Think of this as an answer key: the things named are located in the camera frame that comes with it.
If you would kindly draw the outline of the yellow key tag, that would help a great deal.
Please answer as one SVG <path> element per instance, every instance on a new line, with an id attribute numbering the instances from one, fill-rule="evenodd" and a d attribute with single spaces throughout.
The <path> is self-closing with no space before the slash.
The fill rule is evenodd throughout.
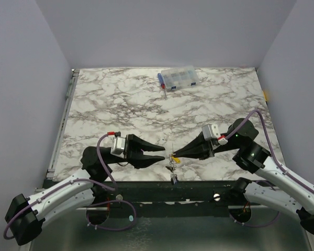
<path id="1" fill-rule="evenodd" d="M 178 164 L 181 163 L 181 161 L 180 161 L 179 158 L 176 158 L 176 157 L 174 157 L 174 156 L 172 156 L 171 158 L 172 158 L 172 160 L 173 160 L 174 162 L 176 162 L 176 163 L 178 163 Z"/>

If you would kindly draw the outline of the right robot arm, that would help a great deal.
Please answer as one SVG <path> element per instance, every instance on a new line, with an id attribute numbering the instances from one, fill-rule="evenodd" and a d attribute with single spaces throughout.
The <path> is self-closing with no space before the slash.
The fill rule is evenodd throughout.
<path id="1" fill-rule="evenodd" d="M 258 133 L 252 122 L 245 119 L 237 119 L 225 133 L 219 133 L 216 124 L 207 124 L 194 140 L 173 154 L 177 158 L 204 160 L 216 153 L 237 150 L 233 161 L 242 170 L 264 178 L 279 190 L 239 178 L 230 190 L 231 201 L 258 203 L 289 214 L 314 235 L 314 185 L 279 162 L 272 149 L 257 144 L 254 139 Z"/>

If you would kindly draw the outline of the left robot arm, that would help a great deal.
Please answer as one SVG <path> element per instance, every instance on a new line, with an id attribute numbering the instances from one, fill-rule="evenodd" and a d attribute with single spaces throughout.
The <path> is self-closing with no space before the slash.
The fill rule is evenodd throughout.
<path id="1" fill-rule="evenodd" d="M 160 151 L 165 151 L 165 147 L 134 134 L 122 137 L 120 132 L 107 132 L 99 138 L 96 146 L 83 151 L 82 167 L 71 176 L 42 192 L 28 197 L 21 193 L 13 198 L 5 215 L 7 225 L 3 238 L 14 239 L 23 246 L 61 215 L 80 207 L 102 205 L 107 192 L 118 191 L 109 164 L 126 162 L 135 169 L 147 168 L 165 158 L 145 155 L 145 152 Z"/>

